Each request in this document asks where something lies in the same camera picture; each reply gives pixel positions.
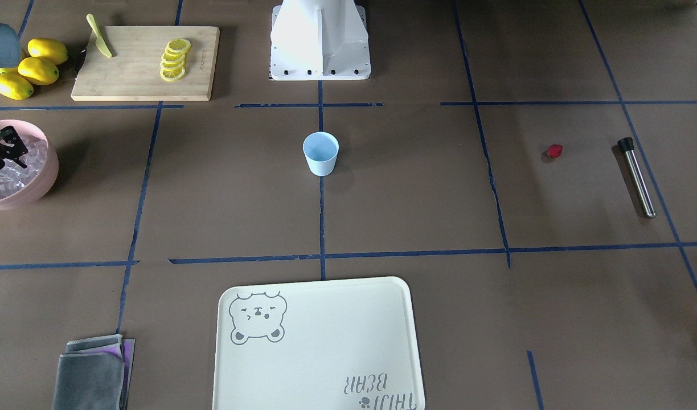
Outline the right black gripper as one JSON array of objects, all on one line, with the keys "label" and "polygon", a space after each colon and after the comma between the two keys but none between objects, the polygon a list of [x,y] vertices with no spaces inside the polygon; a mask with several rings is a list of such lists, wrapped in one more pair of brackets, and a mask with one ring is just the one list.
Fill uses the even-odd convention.
[{"label": "right black gripper", "polygon": [[13,126],[5,126],[0,130],[0,170],[5,167],[5,160],[10,160],[23,169],[28,166],[21,157],[29,152],[21,136]]}]

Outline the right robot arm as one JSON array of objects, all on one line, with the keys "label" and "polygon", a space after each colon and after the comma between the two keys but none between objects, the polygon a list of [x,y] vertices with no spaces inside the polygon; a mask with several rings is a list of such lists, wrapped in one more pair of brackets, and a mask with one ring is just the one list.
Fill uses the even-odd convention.
[{"label": "right robot arm", "polygon": [[[0,23],[0,65],[12,67],[18,63],[20,51],[15,31],[10,26]],[[27,165],[21,158],[27,153],[28,148],[13,126],[5,126],[0,130],[0,171],[5,168],[5,160],[26,169]]]}]

